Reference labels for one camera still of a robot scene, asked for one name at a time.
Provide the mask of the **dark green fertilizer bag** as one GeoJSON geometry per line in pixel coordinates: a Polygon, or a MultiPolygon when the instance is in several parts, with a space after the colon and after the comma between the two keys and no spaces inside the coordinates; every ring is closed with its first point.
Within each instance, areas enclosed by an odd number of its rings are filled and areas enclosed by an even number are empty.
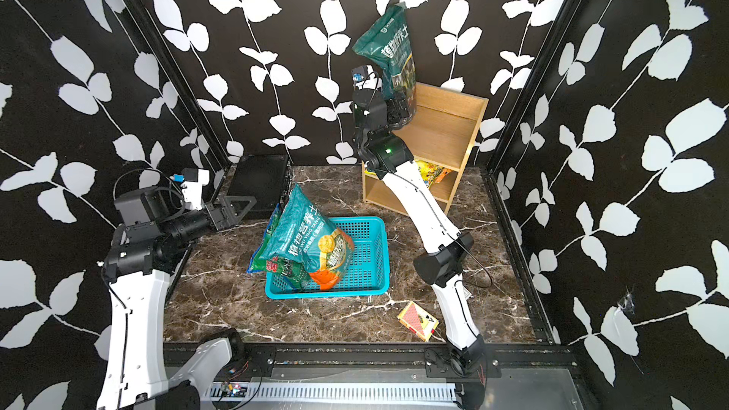
{"type": "Polygon", "coordinates": [[[382,93],[388,122],[394,129],[407,125],[415,115],[416,68],[406,22],[404,2],[389,6],[355,43],[353,51],[382,70],[382,93]]]}

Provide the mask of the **teal and orange fertilizer bag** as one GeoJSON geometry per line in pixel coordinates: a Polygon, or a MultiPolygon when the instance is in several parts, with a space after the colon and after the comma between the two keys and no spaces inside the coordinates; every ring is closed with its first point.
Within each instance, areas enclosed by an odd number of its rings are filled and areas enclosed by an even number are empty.
{"type": "Polygon", "coordinates": [[[290,196],[273,234],[271,252],[301,263],[321,290],[336,286],[354,256],[353,239],[306,197],[300,186],[290,196]]]}

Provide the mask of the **green blue-edged soil bag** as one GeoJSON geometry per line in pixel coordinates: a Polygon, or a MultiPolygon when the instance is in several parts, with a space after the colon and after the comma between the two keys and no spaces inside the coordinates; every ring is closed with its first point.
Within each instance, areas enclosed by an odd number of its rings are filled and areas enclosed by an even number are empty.
{"type": "Polygon", "coordinates": [[[271,252],[273,234],[282,212],[281,205],[277,204],[263,233],[262,242],[252,255],[247,273],[269,273],[280,276],[290,287],[295,290],[303,290],[305,284],[311,281],[311,277],[304,266],[301,263],[284,258],[279,252],[271,252]]]}

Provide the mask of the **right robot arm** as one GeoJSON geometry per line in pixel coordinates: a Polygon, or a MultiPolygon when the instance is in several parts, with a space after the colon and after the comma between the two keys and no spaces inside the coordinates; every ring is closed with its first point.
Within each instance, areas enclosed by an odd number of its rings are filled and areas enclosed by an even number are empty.
{"type": "Polygon", "coordinates": [[[420,234],[425,253],[414,259],[415,270],[435,292],[453,368],[462,375],[472,373],[486,360],[485,342],[463,288],[463,261],[473,237],[450,221],[426,187],[410,149],[393,133],[380,89],[357,88],[352,100],[358,155],[400,201],[420,234]]]}

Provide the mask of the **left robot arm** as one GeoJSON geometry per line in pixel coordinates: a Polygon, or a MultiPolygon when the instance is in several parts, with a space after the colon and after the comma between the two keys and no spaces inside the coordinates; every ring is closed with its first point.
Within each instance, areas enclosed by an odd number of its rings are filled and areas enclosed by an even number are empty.
{"type": "Polygon", "coordinates": [[[103,281],[112,322],[99,409],[206,409],[206,391],[218,372],[245,348],[231,328],[197,347],[177,372],[163,358],[163,313],[173,273],[201,237],[237,226],[256,205],[254,197],[221,196],[199,210],[169,211],[161,188],[119,196],[123,222],[104,259],[103,281]]]}

